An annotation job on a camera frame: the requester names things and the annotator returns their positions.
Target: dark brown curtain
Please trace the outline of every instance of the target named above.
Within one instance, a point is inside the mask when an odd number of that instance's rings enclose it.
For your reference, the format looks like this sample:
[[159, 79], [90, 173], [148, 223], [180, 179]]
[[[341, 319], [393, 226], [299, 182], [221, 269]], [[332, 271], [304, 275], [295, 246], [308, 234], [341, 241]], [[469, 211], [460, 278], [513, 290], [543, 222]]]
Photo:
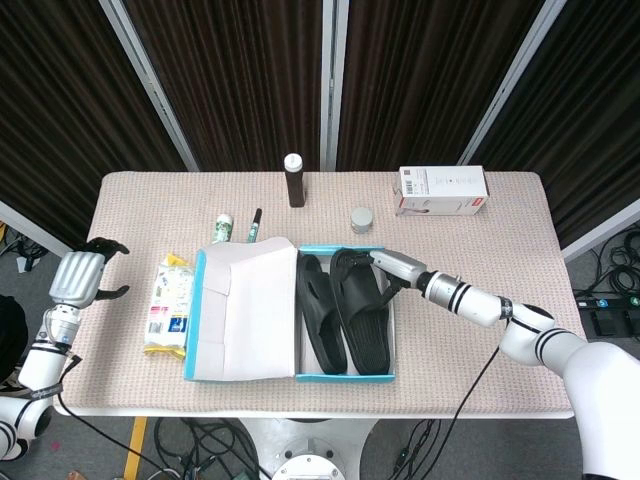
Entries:
[[352, 0], [338, 170], [455, 164], [542, 0]]
[[0, 2], [0, 200], [70, 245], [104, 175], [183, 170], [98, 2]]
[[317, 170], [322, 0], [127, 1], [202, 170]]
[[473, 161], [540, 174], [562, 246], [640, 198], [640, 2], [568, 2]]

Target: textured table surface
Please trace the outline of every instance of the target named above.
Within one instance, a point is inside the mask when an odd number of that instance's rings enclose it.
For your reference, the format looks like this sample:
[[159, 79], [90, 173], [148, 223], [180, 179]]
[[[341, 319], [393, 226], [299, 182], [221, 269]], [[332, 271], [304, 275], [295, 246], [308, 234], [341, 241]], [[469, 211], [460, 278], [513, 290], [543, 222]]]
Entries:
[[[417, 291], [395, 301], [395, 382], [298, 384], [294, 379], [205, 384], [182, 379], [182, 362], [142, 353], [150, 289], [168, 252], [194, 260], [216, 217], [235, 218], [245, 241], [257, 207], [259, 240], [294, 245], [384, 245], [460, 274], [477, 287], [539, 305], [582, 332], [544, 190], [531, 173], [487, 173], [491, 198], [475, 215], [395, 217], [392, 173], [305, 174], [307, 203], [289, 208], [281, 173], [132, 173], [105, 177], [90, 237], [131, 250], [107, 265], [103, 289], [125, 297], [83, 312], [74, 351], [84, 361], [65, 379], [65, 401], [85, 413], [262, 416], [450, 416], [499, 342], [502, 323], [483, 329], [427, 303]], [[350, 228], [356, 206], [374, 211], [364, 235]], [[465, 407], [466, 416], [569, 416], [561, 380], [499, 354]]]

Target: brown bottle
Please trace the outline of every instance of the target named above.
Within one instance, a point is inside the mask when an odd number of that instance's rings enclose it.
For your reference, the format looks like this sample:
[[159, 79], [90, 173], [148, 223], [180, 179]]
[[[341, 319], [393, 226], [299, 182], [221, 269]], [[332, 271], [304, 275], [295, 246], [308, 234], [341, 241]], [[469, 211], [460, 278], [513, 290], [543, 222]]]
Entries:
[[290, 153], [284, 157], [284, 175], [287, 178], [289, 191], [289, 206], [304, 207], [304, 188], [302, 186], [302, 157], [297, 153]]

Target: slide sandal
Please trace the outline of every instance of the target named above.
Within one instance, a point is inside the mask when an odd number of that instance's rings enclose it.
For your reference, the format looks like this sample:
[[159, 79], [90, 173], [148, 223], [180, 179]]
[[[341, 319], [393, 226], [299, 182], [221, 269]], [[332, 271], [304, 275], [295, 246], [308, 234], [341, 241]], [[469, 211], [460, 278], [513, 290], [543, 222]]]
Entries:
[[338, 250], [329, 275], [342, 331], [362, 375], [389, 373], [389, 309], [378, 289], [368, 255]]
[[315, 256], [303, 255], [298, 258], [296, 277], [298, 301], [320, 367], [328, 374], [346, 372], [347, 354], [329, 274], [322, 271]]

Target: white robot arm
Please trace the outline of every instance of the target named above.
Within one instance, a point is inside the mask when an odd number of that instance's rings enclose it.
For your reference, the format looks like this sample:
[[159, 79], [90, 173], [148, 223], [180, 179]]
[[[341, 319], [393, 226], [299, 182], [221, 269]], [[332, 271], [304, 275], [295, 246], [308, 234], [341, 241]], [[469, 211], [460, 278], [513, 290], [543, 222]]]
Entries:
[[71, 345], [80, 326], [80, 310], [94, 300], [121, 297], [129, 289], [123, 286], [111, 292], [98, 288], [104, 265], [117, 252], [126, 254], [129, 250], [113, 240], [96, 238], [82, 251], [67, 253], [60, 262], [49, 290], [56, 305], [44, 313], [18, 378], [31, 389], [31, 397], [0, 397], [0, 460], [24, 455], [29, 442], [49, 425], [52, 398], [62, 391], [60, 375], [67, 358], [73, 358]]
[[500, 350], [518, 363], [544, 365], [562, 377], [582, 443], [585, 479], [639, 479], [640, 362], [608, 343], [587, 343], [554, 328], [541, 308], [491, 295], [389, 250], [370, 252], [392, 285], [417, 288], [429, 301], [483, 327], [508, 324]]

